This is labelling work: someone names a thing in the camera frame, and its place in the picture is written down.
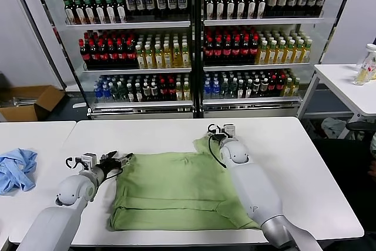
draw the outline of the blue cloth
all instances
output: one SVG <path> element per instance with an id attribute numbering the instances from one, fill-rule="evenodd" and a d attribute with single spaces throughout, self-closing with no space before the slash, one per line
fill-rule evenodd
<path id="1" fill-rule="evenodd" d="M 0 195 L 13 188 L 27 191 L 35 186 L 26 174 L 35 171 L 36 156 L 37 153 L 20 148 L 0 154 Z"/>

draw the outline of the refrigerator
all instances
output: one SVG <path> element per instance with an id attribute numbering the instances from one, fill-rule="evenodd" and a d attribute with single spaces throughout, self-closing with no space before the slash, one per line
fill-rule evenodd
<path id="1" fill-rule="evenodd" d="M 208 0 L 24 1 L 55 64 L 75 78 L 92 119 L 294 116 L 346 4 L 311 0 L 308 8 L 310 0 L 299 0 L 303 6 L 287 7 L 288 0 L 266 0 L 257 16 L 260 0 L 253 15 L 249 0 L 212 0 L 212 6 Z M 296 42 L 291 54 L 289 36 Z M 244 43 L 249 37 L 254 53 Z M 277 60 L 273 40 L 285 41 L 280 49 L 287 59 Z"/>

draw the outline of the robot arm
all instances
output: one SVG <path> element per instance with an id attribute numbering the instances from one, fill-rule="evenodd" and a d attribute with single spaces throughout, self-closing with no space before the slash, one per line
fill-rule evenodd
<path id="1" fill-rule="evenodd" d="M 210 130 L 220 141 L 220 161 L 229 170 L 240 202 L 249 218 L 260 226 L 275 247 L 297 246 L 301 251 L 322 251 L 306 230 L 289 222 L 283 215 L 282 201 L 262 168 L 252 160 L 248 149 L 235 138 L 235 126 Z"/>
<path id="2" fill-rule="evenodd" d="M 100 184 L 111 170 L 121 170 L 132 156 L 113 158 L 115 155 L 116 152 L 103 155 L 100 164 L 96 164 L 96 155 L 91 153 L 76 158 L 76 165 L 81 163 L 84 170 L 59 185 L 57 206 L 41 211 L 17 251 L 67 251 L 80 225 L 81 214 L 88 202 L 93 201 Z"/>

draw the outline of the cable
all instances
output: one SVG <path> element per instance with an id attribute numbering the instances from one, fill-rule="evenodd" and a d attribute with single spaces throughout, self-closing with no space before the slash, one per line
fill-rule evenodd
<path id="1" fill-rule="evenodd" d="M 213 157 L 215 158 L 215 160 L 219 163 L 219 165 L 221 165 L 222 167 L 226 168 L 225 164 L 222 163 L 222 162 L 220 162 L 220 161 L 218 160 L 218 158 L 214 155 L 214 153 L 213 153 L 213 151 L 212 151 L 212 148 L 210 147 L 210 140 L 211 140 L 212 138 L 213 138 L 212 135 L 209 136 L 209 142 L 208 142 L 208 144 L 209 144 L 209 151 L 210 151 L 210 153 L 213 155 Z"/>

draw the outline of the metal shelf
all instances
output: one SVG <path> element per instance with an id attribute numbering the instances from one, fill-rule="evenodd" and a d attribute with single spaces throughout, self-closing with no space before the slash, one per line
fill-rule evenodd
<path id="1" fill-rule="evenodd" d="M 83 71 L 84 74 L 92 75 L 138 75 L 143 73 L 190 73 L 192 68 L 170 68 L 170 69 L 125 69 L 125 70 L 95 70 Z"/>
<path id="2" fill-rule="evenodd" d="M 310 66 L 311 63 L 271 64 L 271 65 L 240 65 L 240 66 L 207 66 L 205 72 L 213 71 L 240 71 L 240 70 L 264 70 L 264 69 L 291 69 Z"/>
<path id="3" fill-rule="evenodd" d="M 266 19 L 231 19 L 204 20 L 205 26 L 237 26 L 237 25 L 283 25 L 283 24 L 318 24 L 324 18 L 266 18 Z"/>
<path id="4" fill-rule="evenodd" d="M 300 103 L 299 96 L 282 97 L 260 97 L 243 99 L 206 99 L 203 100 L 203 106 L 230 106 L 230 105 L 251 105 L 251 104 L 271 104 L 271 103 Z"/>
<path id="5" fill-rule="evenodd" d="M 121 24 L 95 24 L 95 25 L 67 25 L 67 29 L 87 31 L 94 29 L 155 29 L 155 28 L 188 28 L 190 21 L 170 22 L 129 22 Z"/>

